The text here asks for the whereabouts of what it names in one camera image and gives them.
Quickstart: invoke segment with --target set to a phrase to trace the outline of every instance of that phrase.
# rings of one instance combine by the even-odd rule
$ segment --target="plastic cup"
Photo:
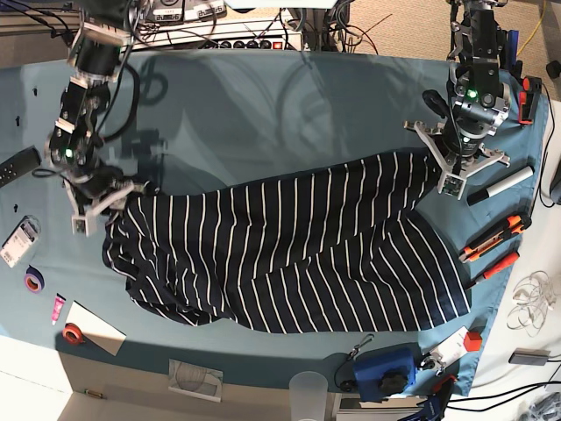
[[[295,375],[288,384],[292,421],[324,421],[327,379],[313,371]]]

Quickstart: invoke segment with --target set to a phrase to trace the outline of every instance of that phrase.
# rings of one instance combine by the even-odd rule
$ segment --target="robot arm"
[[[451,3],[451,52],[448,101],[435,90],[425,91],[425,103],[444,124],[428,129],[423,122],[405,122],[417,132],[433,154],[442,173],[438,192],[461,198],[467,178],[495,162],[507,167],[504,152],[485,148],[484,138],[494,136],[510,112],[510,87],[499,80],[504,31],[494,20],[496,0],[463,0],[464,19],[456,21],[457,0]]]
[[[142,192],[144,188],[124,177],[120,168],[105,165],[97,155],[96,149],[105,143],[97,132],[101,126],[97,116],[110,107],[108,84],[122,77],[134,41],[131,30],[146,15],[150,2],[81,0],[78,3],[85,11],[68,57],[76,73],[61,96],[60,115],[47,141],[46,157],[67,179],[68,197],[75,210],[73,231],[91,235],[96,230],[99,213],[107,208],[122,208],[127,194]],[[129,69],[138,98],[138,75]]]

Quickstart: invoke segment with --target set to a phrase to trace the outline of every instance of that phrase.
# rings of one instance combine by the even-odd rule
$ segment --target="blue tablecloth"
[[[103,156],[130,174],[150,176],[170,194],[195,194],[381,151],[421,147],[421,140],[404,131],[401,121],[437,122],[422,92],[444,93],[448,72],[446,63],[439,61],[262,51],[142,53],[134,54],[131,64],[143,81],[138,118],[121,141],[105,147]],[[30,145],[43,150],[59,114],[60,93],[72,73],[62,61],[0,70],[0,159]],[[126,75],[108,131],[124,122],[130,101],[131,79]],[[546,102],[540,103],[532,126],[520,127],[516,115],[514,103],[499,134],[487,139],[489,146],[508,152],[512,167],[483,170],[470,180],[468,193],[528,163],[538,168]],[[535,183],[536,176],[472,208],[465,200],[433,191],[419,210],[454,252],[497,218],[526,207]],[[364,336],[271,335],[231,321],[199,328],[171,323],[130,302],[124,278],[102,264],[102,232],[89,239],[72,235],[71,208],[60,180],[23,177],[0,189],[0,209],[2,238],[24,214],[39,219],[41,240],[27,260],[32,257],[46,279],[46,288],[34,295],[23,284],[25,263],[13,269],[0,264],[3,335],[159,373],[167,372],[168,358],[184,360],[223,370],[225,382],[252,386],[286,388],[294,374],[315,370],[330,379],[331,389],[342,353]],[[475,276],[507,249],[503,246],[464,266],[465,277]],[[471,314],[426,332],[378,333],[365,351],[409,344],[420,355],[461,325],[481,330],[486,339],[509,272],[472,290]],[[51,326],[56,293],[68,303],[60,322]],[[62,340],[60,331],[72,300],[127,335],[116,357],[91,343],[71,347]],[[469,390],[479,355],[460,361],[458,393]],[[426,386],[429,377],[422,373],[417,383]]]

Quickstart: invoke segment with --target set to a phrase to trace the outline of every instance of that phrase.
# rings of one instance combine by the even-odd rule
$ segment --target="navy striped cloth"
[[[426,155],[382,153],[198,196],[131,199],[103,262],[138,306],[271,333],[419,331],[469,311],[452,257],[414,210]]]

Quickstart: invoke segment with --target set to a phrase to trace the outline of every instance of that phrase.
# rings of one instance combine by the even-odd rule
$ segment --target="pink tube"
[[[64,296],[60,296],[59,294],[57,294],[54,298],[53,315],[51,316],[53,325],[55,325],[56,321],[59,319],[60,311],[62,310],[62,306],[66,301],[67,300],[64,298]]]

